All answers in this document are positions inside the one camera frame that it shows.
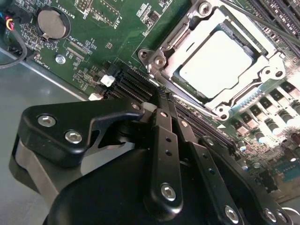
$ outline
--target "hole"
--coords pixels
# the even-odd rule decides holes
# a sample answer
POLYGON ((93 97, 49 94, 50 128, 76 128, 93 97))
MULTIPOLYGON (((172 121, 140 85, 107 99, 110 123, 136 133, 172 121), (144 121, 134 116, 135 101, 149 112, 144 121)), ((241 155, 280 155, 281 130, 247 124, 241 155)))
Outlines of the hole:
POLYGON ((281 77, 283 75, 283 72, 282 71, 278 71, 276 74, 275 74, 275 77, 281 77))
POLYGON ((172 156, 172 153, 169 150, 166 150, 165 153, 167 156, 172 156))
POLYGON ((189 48, 187 48, 187 52, 189 51, 189 49, 195 44, 195 42, 193 44, 190 45, 189 48))
POLYGON ((141 57, 142 57, 143 59, 147 58, 147 56, 148 56, 148 53, 146 53, 146 52, 142 52, 142 53, 141 53, 141 57))
POLYGON ((211 168, 209 168, 208 171, 209 171, 212 175, 215 175, 215 174, 216 174, 216 172, 214 172, 214 170, 211 169, 211 168))

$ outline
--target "electronic component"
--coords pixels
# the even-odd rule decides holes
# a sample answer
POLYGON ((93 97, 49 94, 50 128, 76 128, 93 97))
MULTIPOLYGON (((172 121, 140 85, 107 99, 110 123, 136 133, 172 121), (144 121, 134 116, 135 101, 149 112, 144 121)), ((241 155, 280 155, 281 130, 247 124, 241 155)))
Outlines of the electronic component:
POLYGON ((279 128, 279 126, 276 123, 271 122, 271 123, 268 123, 267 125, 273 135, 278 135, 281 133, 281 129, 279 128))
POLYGON ((234 128, 241 134, 245 135, 248 133, 248 129, 238 120, 232 122, 234 128))
POLYGON ((276 114, 278 112, 278 108, 274 106, 266 97, 261 98, 259 102, 269 113, 276 114))
POLYGON ((239 148, 240 151, 246 151, 247 150, 247 147, 245 146, 245 143, 243 141, 238 141, 237 145, 238 145, 238 148, 239 148))
POLYGON ((262 122, 269 118, 265 113, 261 111, 261 109, 257 105, 250 107, 250 111, 257 119, 262 122))
POLYGON ((148 18, 155 23, 159 19, 159 15, 157 15, 157 12, 152 11, 148 14, 148 18))
POLYGON ((243 121, 252 129, 254 129, 255 127, 257 127, 259 124, 258 122, 256 122, 248 113, 243 113, 241 115, 241 118, 243 119, 243 121))
POLYGON ((281 106, 286 107, 289 105, 289 101, 281 94, 277 89, 270 92, 272 98, 277 101, 281 106))
POLYGON ((265 135, 261 132, 261 131, 258 131, 254 134, 256 140, 260 143, 260 144, 264 144, 267 142, 268 138, 265 137, 265 135))
POLYGON ((285 111, 280 114, 280 117, 288 126, 292 126, 295 120, 293 116, 291 116, 285 111))
POLYGON ((296 143, 296 145, 300 146, 300 135, 299 134, 292 134, 291 139, 296 143))
POLYGON ((289 93, 290 96, 292 96, 294 99, 299 99, 300 98, 300 91, 291 83, 288 81, 283 82, 280 87, 289 93))
POLYGON ((37 15, 37 30, 46 40, 58 40, 69 35, 71 24, 67 15, 56 7, 45 7, 37 15))
POLYGON ((276 186, 269 171, 261 172, 259 173, 259 176, 268 193, 278 190, 278 187, 276 186))
POLYGON ((290 162, 295 162, 297 160, 296 155, 292 152, 292 150, 284 147, 284 154, 287 160, 290 162))
POLYGON ((300 115, 300 105, 295 105, 293 109, 296 111, 296 113, 298 113, 298 115, 300 115))
POLYGON ((250 21, 230 8, 221 8, 222 5, 210 2, 205 5, 205 12, 200 6, 191 7, 189 16, 180 21, 156 51, 141 48, 138 57, 161 83, 174 84, 178 95, 192 102, 201 101, 219 116, 217 119, 228 120, 230 109, 251 97, 254 88, 270 79, 283 79, 285 67, 282 54, 275 51, 272 43, 260 35, 259 43, 254 43, 247 36, 254 37, 260 32, 250 21), (205 20, 193 18, 196 14, 205 20), (265 48, 268 57, 258 45, 265 48), (199 82, 199 73, 205 82, 199 82), (216 82, 218 85, 206 85, 216 82))

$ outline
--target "capacitor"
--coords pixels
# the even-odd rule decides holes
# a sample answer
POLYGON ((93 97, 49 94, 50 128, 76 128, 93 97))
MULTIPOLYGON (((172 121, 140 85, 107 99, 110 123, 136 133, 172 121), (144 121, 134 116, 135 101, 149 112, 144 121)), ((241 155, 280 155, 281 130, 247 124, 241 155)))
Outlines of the capacitor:
POLYGON ((246 163, 246 161, 244 159, 240 159, 239 161, 237 161, 237 163, 242 167, 242 169, 244 171, 248 170, 247 163, 246 163))
POLYGON ((281 133, 281 129, 279 128, 279 126, 272 122, 268 124, 268 128, 270 129, 270 131, 272 132, 273 135, 278 135, 281 133))
POLYGON ((264 143, 266 143, 267 140, 268 140, 268 138, 265 137, 265 135, 264 135, 261 131, 256 132, 256 133, 255 133, 255 137, 256 137, 257 141, 258 141, 260 144, 264 144, 264 143))
POLYGON ((297 160, 296 155, 292 152, 292 150, 285 148, 284 149, 284 154, 287 160, 290 162, 295 162, 297 160))
POLYGON ((258 168, 261 167, 261 164, 260 164, 260 163, 254 163, 254 164, 253 164, 253 167, 254 167, 255 169, 258 169, 258 168))
POLYGON ((294 123, 294 121, 295 121, 295 119, 293 118, 293 116, 291 116, 288 113, 284 113, 280 117, 289 126, 292 125, 294 123))
POLYGON ((245 146, 243 141, 238 141, 237 145, 238 145, 240 151, 246 151, 247 150, 247 147, 245 146))
POLYGON ((300 146, 300 135, 299 134, 292 134, 291 139, 298 145, 300 146))
POLYGON ((294 110, 300 115, 300 105, 295 105, 294 110))

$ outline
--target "silver screw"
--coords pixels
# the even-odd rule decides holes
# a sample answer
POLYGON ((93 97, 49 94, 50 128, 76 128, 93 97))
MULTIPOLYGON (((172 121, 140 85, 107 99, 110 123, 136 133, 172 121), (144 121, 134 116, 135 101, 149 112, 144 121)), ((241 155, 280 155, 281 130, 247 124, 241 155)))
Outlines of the silver screw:
POLYGON ((55 61, 58 64, 65 64, 66 63, 66 58, 63 55, 56 55, 55 61))
POLYGON ((228 205, 225 206, 225 214, 234 224, 239 222, 238 214, 228 205))
POLYGON ((287 223, 287 219, 286 217, 282 214, 282 212, 280 212, 279 210, 277 211, 277 214, 279 216, 279 218, 281 218, 283 220, 283 222, 287 223))
POLYGON ((168 115, 167 115, 165 112, 160 112, 160 114, 161 114, 163 117, 168 117, 168 115))
POLYGON ((82 141, 83 137, 77 131, 70 130, 66 132, 65 139, 72 144, 78 144, 82 141))
POLYGON ((210 144, 211 146, 214 145, 214 142, 211 139, 206 139, 207 143, 210 144))
POLYGON ((136 104, 132 104, 132 107, 133 107, 134 109, 136 109, 136 110, 140 110, 140 107, 139 107, 138 105, 136 105, 136 104))
POLYGON ((174 189, 168 184, 164 184, 163 186, 161 186, 161 194, 168 201, 173 202, 176 199, 176 193, 174 189))
POLYGON ((269 209, 265 209, 264 212, 272 222, 275 223, 277 221, 275 215, 269 209))
POLYGON ((40 125, 47 128, 53 127, 56 124, 55 118, 47 115, 40 116, 37 121, 40 125))
POLYGON ((155 62, 155 65, 157 67, 163 67, 167 62, 165 60, 164 57, 162 56, 157 56, 155 59, 154 59, 154 62, 155 62))
POLYGON ((203 2, 200 4, 198 10, 199 10, 200 16, 206 17, 211 14, 212 6, 209 2, 203 2))
POLYGON ((181 121, 181 124, 182 124, 185 128, 188 127, 188 123, 186 123, 184 120, 181 121))

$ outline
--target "green circuit board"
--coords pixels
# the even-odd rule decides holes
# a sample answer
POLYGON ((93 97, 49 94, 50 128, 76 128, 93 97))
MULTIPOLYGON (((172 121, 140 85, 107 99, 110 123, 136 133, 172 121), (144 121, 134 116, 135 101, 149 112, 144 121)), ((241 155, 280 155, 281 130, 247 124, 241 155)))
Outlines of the green circuit board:
MULTIPOLYGON (((30 23, 16 24, 15 29, 30 49, 39 52, 34 60, 87 95, 95 92, 96 84, 90 81, 106 61, 143 69, 137 50, 155 49, 191 6, 189 0, 21 0, 15 4, 33 14, 30 23), (45 42, 37 35, 36 15, 46 6, 68 16, 71 32, 65 39, 45 42), (147 23, 151 12, 157 20, 147 23), (57 54, 65 56, 65 64, 56 63, 57 54)), ((5 40, 9 45, 13 42, 9 31, 5 40)))

